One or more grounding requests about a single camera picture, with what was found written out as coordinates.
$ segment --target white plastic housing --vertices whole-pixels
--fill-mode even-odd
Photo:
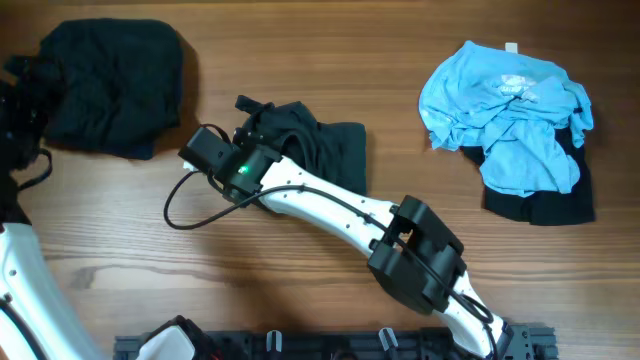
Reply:
[[[9,360],[36,360],[27,340],[4,312],[0,312],[0,347]]]
[[[196,348],[180,326],[170,326],[140,348],[137,360],[191,360]]]
[[[58,289],[33,228],[2,225],[5,231],[0,234],[0,296],[11,295],[9,305],[29,326],[45,355],[49,359],[107,359]],[[17,332],[9,335],[0,335],[3,349],[24,341]]]
[[[460,295],[472,297],[484,305],[478,294],[471,287],[467,271],[456,280],[453,290]],[[458,346],[483,359],[491,353],[491,343],[480,320],[469,314],[452,297],[449,297],[449,306],[444,313],[434,311],[434,314],[451,330],[453,341]],[[502,335],[503,325],[504,320],[500,316],[493,314],[493,323],[489,326],[496,342]]]
[[[262,191],[277,186],[304,184],[351,204],[368,213],[384,226],[389,226],[393,220],[393,214],[389,210],[395,204],[391,201],[374,200],[356,195],[309,174],[287,157],[283,157],[278,163],[273,163],[260,183],[263,185]],[[358,217],[352,211],[321,195],[290,190],[268,194],[261,197],[260,200],[276,213],[306,220],[345,240],[367,258],[372,253],[369,249],[371,240],[380,240],[384,234],[374,225],[365,223],[363,218]]]

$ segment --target wooden table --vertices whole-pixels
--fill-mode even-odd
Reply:
[[[370,195],[425,200],[466,246],[475,288],[514,322],[557,329],[563,359],[640,357],[640,31],[634,2],[281,2],[2,8],[0,51],[33,53],[61,21],[154,18],[186,53],[183,128],[151,161],[54,151],[49,180],[21,195],[51,271],[105,351],[114,335],[177,314],[203,329],[374,330],[439,325],[386,295],[365,259],[309,224],[256,208],[191,232],[162,219],[196,122],[231,131],[237,95],[305,103],[368,133]],[[536,227],[481,209],[482,179],[433,151],[420,90],[464,40],[548,59],[585,86],[598,220]],[[31,170],[37,172],[43,163]],[[29,174],[19,174],[23,179]],[[203,178],[178,194],[184,223],[228,206]]]

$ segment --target clothing tag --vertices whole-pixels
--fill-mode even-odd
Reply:
[[[504,49],[507,52],[517,54],[518,53],[518,43],[504,43]]]

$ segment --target cable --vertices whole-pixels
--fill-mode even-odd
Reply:
[[[307,191],[313,194],[317,194],[320,195],[326,199],[329,199],[335,203],[337,203],[338,205],[346,208],[349,211],[352,211],[353,213],[355,213],[357,216],[362,217],[364,219],[364,221],[366,223],[372,224],[374,226],[376,226],[377,228],[379,228],[380,230],[382,230],[384,233],[387,233],[389,231],[389,229],[383,225],[382,223],[380,223],[379,221],[377,221],[376,219],[374,219],[371,215],[365,213],[364,211],[356,208],[355,206],[345,202],[342,199],[339,199],[327,192],[324,192],[322,190],[318,190],[315,188],[310,188],[307,187],[305,185],[283,185],[283,186],[276,186],[267,190],[264,190],[262,192],[259,192],[257,194],[254,194],[246,199],[244,199],[243,201],[234,204],[233,206],[230,206],[228,208],[226,208],[225,210],[222,210],[221,212],[205,219],[202,220],[200,222],[197,222],[195,224],[191,224],[191,225],[177,225],[174,224],[170,219],[169,219],[169,205],[171,204],[171,200],[173,200],[173,197],[175,196],[176,192],[178,191],[178,189],[182,186],[182,184],[184,184],[185,181],[187,181],[187,179],[189,179],[193,174],[196,173],[200,173],[200,171],[191,171],[189,173],[187,173],[182,179],[180,179],[180,181],[178,181],[178,183],[176,184],[176,186],[171,190],[171,192],[169,193],[169,197],[167,197],[167,201],[164,204],[164,220],[166,221],[166,223],[172,227],[173,229],[176,230],[193,230],[193,229],[197,229],[199,227],[205,226],[207,224],[210,224],[218,219],[220,219],[223,216],[226,216],[230,213],[232,213],[233,211],[241,208],[241,207],[245,207],[251,203],[253,203],[254,201],[258,200],[259,198],[268,195],[268,194],[272,194],[274,192],[278,192],[278,191],[288,191],[288,190],[297,190],[297,191]],[[212,171],[208,171],[207,173],[207,180],[209,181],[209,183],[211,184],[211,186],[213,186],[214,188],[216,188],[216,190],[220,191],[219,185],[217,183],[215,183],[215,180],[213,179],[213,173]],[[418,257],[418,255],[416,255],[413,250],[411,250],[409,248],[409,246],[407,245],[407,243],[405,243],[402,239],[400,239],[399,237],[394,237],[393,241],[398,244],[403,251],[405,251],[407,254],[409,254],[409,256],[416,262],[418,263],[418,265],[420,265],[424,270],[426,270],[429,275],[434,278],[436,280],[436,282],[444,289],[444,291],[447,293],[448,296],[451,296],[456,302],[458,302],[460,304],[460,306],[462,306],[463,309],[465,309],[469,314],[471,314],[473,317],[475,317],[476,319],[478,319],[478,321],[480,321],[483,324],[483,327],[485,329],[485,331],[487,332],[487,336],[489,337],[491,346],[493,348],[493,358],[494,360],[499,360],[498,359],[498,348],[496,345],[496,341],[495,338],[493,337],[493,333],[491,331],[491,328],[489,327],[489,324],[491,324],[493,322],[493,314],[491,313],[491,311],[489,311],[489,309],[487,309],[484,305],[482,305],[479,301],[477,301],[476,299],[468,296],[468,295],[460,295],[457,292],[455,292],[453,290],[453,288],[451,288],[448,284],[445,284],[444,280],[442,280],[442,278],[440,277],[440,275],[438,275],[438,273],[435,272],[435,270],[433,270],[433,268],[429,265],[427,265],[426,263],[424,263],[422,261],[422,259],[420,259],[420,257]]]
[[[191,224],[191,225],[177,225],[174,224],[170,219],[169,219],[169,205],[171,204],[171,200],[173,200],[173,197],[175,196],[176,192],[178,191],[178,189],[180,188],[180,186],[182,186],[182,184],[184,184],[185,181],[187,181],[187,179],[189,179],[193,174],[199,173],[200,171],[191,171],[189,173],[187,173],[187,175],[185,175],[182,179],[180,179],[180,181],[178,181],[178,183],[176,184],[176,186],[173,188],[173,190],[171,190],[171,193],[169,193],[169,197],[167,197],[167,201],[164,204],[164,220],[167,222],[167,224],[176,229],[176,230],[193,230],[193,229],[197,229],[199,227],[205,226],[207,224],[210,224],[218,219],[220,219],[223,216],[228,215],[229,213],[232,213],[234,211],[236,211],[237,209],[241,208],[241,207],[245,207],[251,203],[253,203],[254,201],[258,200],[259,198],[274,193],[274,192],[278,192],[278,191],[288,191],[288,190],[297,190],[297,191],[307,191],[310,193],[314,193],[314,194],[318,194],[320,196],[323,196],[345,208],[347,208],[348,210],[354,212],[357,216],[362,217],[367,223],[373,224],[374,226],[382,229],[383,231],[387,231],[387,227],[382,225],[379,221],[377,221],[376,219],[372,218],[371,215],[365,213],[364,211],[356,208],[355,206],[345,202],[344,200],[341,200],[329,193],[326,193],[322,190],[318,190],[318,189],[314,189],[314,188],[310,188],[310,187],[306,187],[305,185],[284,185],[284,186],[276,186],[267,190],[264,190],[262,192],[259,192],[257,194],[251,195],[250,197],[242,200],[241,202],[230,206],[228,208],[226,208],[225,210],[222,210],[221,212],[211,216],[208,219],[202,220],[200,222],[197,222],[195,224]]]
[[[224,130],[222,130],[222,128],[219,127],[218,125],[215,125],[215,124],[202,124],[202,125],[200,125],[200,127],[203,127],[203,128],[210,127],[210,128],[216,129],[218,134],[220,134],[220,137],[222,138],[222,141],[226,142],[227,144],[231,144],[231,139],[229,139],[229,135],[227,135],[227,133]]]
[[[22,337],[31,348],[31,351],[33,351],[33,355],[35,355],[36,359],[46,360],[47,357],[44,355],[44,351],[42,350],[42,347],[40,347],[40,343],[38,343],[31,330],[29,330],[27,324],[25,324],[24,320],[22,320],[22,318],[15,312],[15,310],[13,310],[9,303],[7,303],[5,300],[0,299],[0,310],[2,310],[2,312],[7,315],[9,320],[11,320],[16,326],[20,334],[22,334]]]
[[[46,178],[49,177],[49,175],[51,175],[51,173],[53,172],[53,164],[52,164],[52,158],[51,158],[51,152],[47,149],[40,149],[40,151],[38,151],[39,155],[44,155],[47,157],[47,159],[49,160],[49,165],[47,166],[46,170],[34,177],[31,180],[27,180],[24,183],[20,184],[20,186],[18,187],[18,191],[22,191],[25,189],[28,189],[32,186],[36,186],[38,184],[40,184],[41,182],[43,182]]]

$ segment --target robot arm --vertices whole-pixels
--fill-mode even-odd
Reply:
[[[263,190],[284,185],[305,185],[324,191],[359,208],[386,227],[392,225],[394,217],[396,216],[394,213],[398,214],[403,210],[390,201],[380,201],[359,196],[317,178],[300,168],[287,157],[282,157],[279,162],[274,162],[262,177],[260,183],[263,186]],[[428,314],[430,308],[436,305],[430,303],[436,301],[424,298],[425,295],[438,297],[437,291],[433,291],[434,285],[431,284],[433,281],[424,283],[424,279],[419,279],[415,282],[405,282],[407,272],[402,265],[396,265],[398,261],[403,259],[401,253],[391,247],[383,249],[382,246],[378,245],[384,244],[380,242],[384,238],[384,232],[373,224],[365,222],[364,219],[358,217],[350,210],[321,195],[307,191],[288,190],[275,192],[260,198],[260,201],[276,213],[306,220],[345,240],[358,249],[369,259],[369,268],[380,281],[385,291],[389,292],[403,304],[424,314]],[[423,205],[423,207],[419,211],[430,212],[426,205],[421,205]],[[425,225],[444,227],[444,224],[439,221],[435,224],[430,223]],[[419,242],[424,240],[418,239],[416,231],[414,238],[410,239],[409,243],[411,244],[412,241]],[[434,263],[434,265],[438,262],[455,264],[453,260],[455,258],[461,261],[459,257],[455,255],[453,257],[447,256],[446,251],[443,251],[442,255],[432,256],[431,262]],[[442,265],[445,265],[441,267],[442,269],[449,269],[446,264]],[[469,274],[466,270],[451,280],[455,292],[470,296],[483,304],[478,294],[471,287]],[[447,297],[444,303],[447,305],[438,307],[437,309],[439,311],[435,310],[434,314],[449,327],[453,334],[454,342],[460,348],[471,354],[481,358],[491,358],[493,349],[483,324],[463,309],[453,298]],[[504,344],[508,342],[509,335],[505,334],[503,337],[502,334],[507,330],[507,325],[502,318],[496,314],[493,314],[493,319],[493,323],[489,325],[493,336],[497,339],[498,344],[502,341],[503,347],[506,348]]]
[[[512,337],[507,323],[491,314],[493,321],[486,326],[450,295],[452,290],[484,305],[461,258],[464,246],[426,204],[411,196],[396,205],[351,193],[313,176],[259,140],[236,133],[230,144],[201,128],[180,156],[208,174],[226,199],[246,205],[257,197],[267,209],[306,220],[354,246],[367,257],[387,293],[419,313],[435,312],[464,351],[480,358],[504,353]],[[401,233],[410,236],[406,248],[398,251]],[[423,266],[433,269],[449,289]]]
[[[353,194],[309,174],[266,146],[247,144],[250,140],[238,146],[199,129],[180,155],[207,173],[212,185],[237,205],[246,206],[259,198],[267,209],[309,221],[350,243],[368,259],[369,269],[387,293],[421,314],[435,313],[463,351],[485,359],[494,356],[494,349],[504,353],[512,336],[506,322],[493,314],[488,327],[497,346],[492,345],[485,324],[439,283],[482,304],[461,259],[462,243],[426,204],[410,196],[397,205]],[[55,285],[26,217],[4,216],[1,220],[0,346],[9,358],[106,358]],[[397,249],[401,233],[410,234],[409,240],[406,248]],[[169,336],[170,331],[162,332],[141,349],[140,358],[171,357],[167,341],[182,341],[184,334],[175,327],[169,330],[177,338]],[[180,344],[185,345],[180,347],[182,354],[191,353],[186,341]]]

